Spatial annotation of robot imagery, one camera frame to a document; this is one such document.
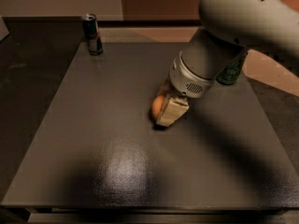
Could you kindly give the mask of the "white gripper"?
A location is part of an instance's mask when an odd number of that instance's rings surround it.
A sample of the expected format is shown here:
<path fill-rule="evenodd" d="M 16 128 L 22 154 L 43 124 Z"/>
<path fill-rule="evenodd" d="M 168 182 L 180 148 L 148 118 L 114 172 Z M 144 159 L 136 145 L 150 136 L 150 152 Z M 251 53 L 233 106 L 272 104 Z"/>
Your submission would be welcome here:
<path fill-rule="evenodd" d="M 201 98 L 214 84 L 214 80 L 203 79 L 197 76 L 183 61 L 181 51 L 173 61 L 167 77 L 158 91 L 163 96 L 162 106 L 158 112 L 156 124 L 169 127 L 180 119 L 188 110 L 188 99 L 172 96 L 171 85 L 181 96 Z"/>

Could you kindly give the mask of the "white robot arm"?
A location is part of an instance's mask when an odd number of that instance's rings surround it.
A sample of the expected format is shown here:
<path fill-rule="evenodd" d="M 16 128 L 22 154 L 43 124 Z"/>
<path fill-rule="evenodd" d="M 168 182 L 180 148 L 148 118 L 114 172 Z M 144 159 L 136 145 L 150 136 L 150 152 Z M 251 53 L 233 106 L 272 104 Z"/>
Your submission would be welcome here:
<path fill-rule="evenodd" d="M 202 25 L 174 59 L 158 92 L 155 122 L 171 126 L 218 81 L 237 82 L 248 51 L 299 66 L 299 13 L 281 0 L 200 0 Z"/>

